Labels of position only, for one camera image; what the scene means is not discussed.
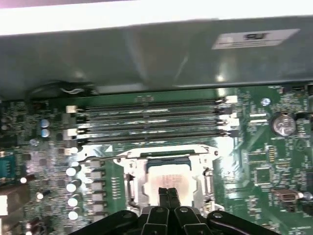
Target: surface-mount component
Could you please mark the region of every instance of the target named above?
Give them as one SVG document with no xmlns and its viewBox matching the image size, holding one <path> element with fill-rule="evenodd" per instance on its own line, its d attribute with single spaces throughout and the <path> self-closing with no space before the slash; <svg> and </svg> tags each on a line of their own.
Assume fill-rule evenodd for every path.
<svg viewBox="0 0 313 235">
<path fill-rule="evenodd" d="M 255 170 L 254 181 L 256 185 L 267 185 L 271 183 L 272 170 L 270 167 L 260 167 Z"/>
<path fill-rule="evenodd" d="M 0 152 L 0 185 L 11 184 L 16 180 L 16 162 L 13 151 Z"/>
<path fill-rule="evenodd" d="M 296 121 L 291 115 L 277 114 L 271 121 L 271 127 L 273 132 L 282 137 L 288 137 L 293 135 L 296 130 Z"/>
<path fill-rule="evenodd" d="M 295 202 L 299 199 L 299 192 L 287 188 L 274 188 L 271 192 L 282 202 Z"/>
<path fill-rule="evenodd" d="M 22 208 L 30 200 L 29 185 L 10 185 L 0 187 L 0 216 Z"/>
</svg>

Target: green circuit board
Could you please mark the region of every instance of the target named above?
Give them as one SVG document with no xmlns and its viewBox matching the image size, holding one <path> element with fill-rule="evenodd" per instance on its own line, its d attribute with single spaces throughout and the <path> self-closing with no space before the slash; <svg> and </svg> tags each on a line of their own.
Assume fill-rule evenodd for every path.
<svg viewBox="0 0 313 235">
<path fill-rule="evenodd" d="M 227 96 L 235 96 L 236 102 L 218 104 L 217 112 L 215 102 Z M 303 204 L 311 207 L 313 201 L 286 203 L 281 191 L 275 191 L 301 193 L 313 187 L 305 86 L 57 98 L 33 101 L 31 109 L 23 101 L 1 104 L 5 126 L 1 140 L 7 140 L 0 146 L 2 182 L 17 184 L 24 175 L 35 176 L 28 182 L 30 201 L 23 207 L 23 232 L 35 217 L 49 216 L 45 233 L 62 235 L 124 210 L 124 169 L 110 160 L 118 154 L 135 148 L 205 144 L 223 153 L 213 162 L 216 203 L 283 235 L 313 233 L 312 214 L 303 210 Z M 221 115 L 238 119 L 239 125 L 231 129 L 234 134 L 216 124 Z M 279 115 L 291 117 L 296 131 L 288 136 L 275 133 L 273 119 Z M 166 125 L 160 125 L 162 119 Z M 66 131 L 73 129 L 76 135 L 68 136 Z M 81 170 L 68 175 L 67 169 L 76 163 Z M 69 192 L 67 185 L 77 179 L 82 184 Z M 38 199 L 38 193 L 47 190 L 47 197 Z M 75 206 L 78 217 L 69 219 L 73 208 L 68 199 L 74 194 L 81 197 Z"/>
</svg>

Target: integrated circuit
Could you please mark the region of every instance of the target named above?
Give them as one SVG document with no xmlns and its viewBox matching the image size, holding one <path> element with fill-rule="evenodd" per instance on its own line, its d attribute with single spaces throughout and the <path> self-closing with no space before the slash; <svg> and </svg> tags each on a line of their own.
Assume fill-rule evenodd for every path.
<svg viewBox="0 0 313 235">
<path fill-rule="evenodd" d="M 255 185 L 268 185 L 272 181 L 272 172 L 270 167 L 260 167 L 255 169 Z"/>
<path fill-rule="evenodd" d="M 13 151 L 0 152 L 0 185 L 11 184 L 16 180 L 16 163 Z"/>
<path fill-rule="evenodd" d="M 271 192 L 282 202 L 295 202 L 299 199 L 298 192 L 288 188 L 274 188 Z"/>
</svg>

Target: white surface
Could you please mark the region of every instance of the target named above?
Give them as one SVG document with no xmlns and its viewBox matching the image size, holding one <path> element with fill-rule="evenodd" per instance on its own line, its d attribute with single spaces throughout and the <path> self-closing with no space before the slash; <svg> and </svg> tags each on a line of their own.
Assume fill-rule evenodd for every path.
<svg viewBox="0 0 313 235">
<path fill-rule="evenodd" d="M 310 1 L 136 0 L 0 9 L 0 35 L 210 19 L 311 15 Z"/>
<path fill-rule="evenodd" d="M 300 29 L 268 30 L 255 32 L 224 33 L 221 34 L 212 49 L 231 49 L 243 47 L 270 47 L 281 44 L 283 41 L 297 33 Z M 247 38 L 256 35 L 260 39 Z"/>
</svg>

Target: white cable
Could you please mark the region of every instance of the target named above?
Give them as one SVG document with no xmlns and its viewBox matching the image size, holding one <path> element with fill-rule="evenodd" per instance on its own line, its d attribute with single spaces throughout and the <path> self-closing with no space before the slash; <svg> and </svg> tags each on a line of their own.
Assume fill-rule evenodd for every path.
<svg viewBox="0 0 313 235">
<path fill-rule="evenodd" d="M 71 91 L 68 91 L 68 90 L 65 90 L 64 88 L 60 88 L 61 91 L 65 92 L 65 93 L 68 93 L 68 94 L 78 94 L 80 92 L 84 92 L 85 90 L 82 89 L 82 88 L 75 88 Z"/>
</svg>

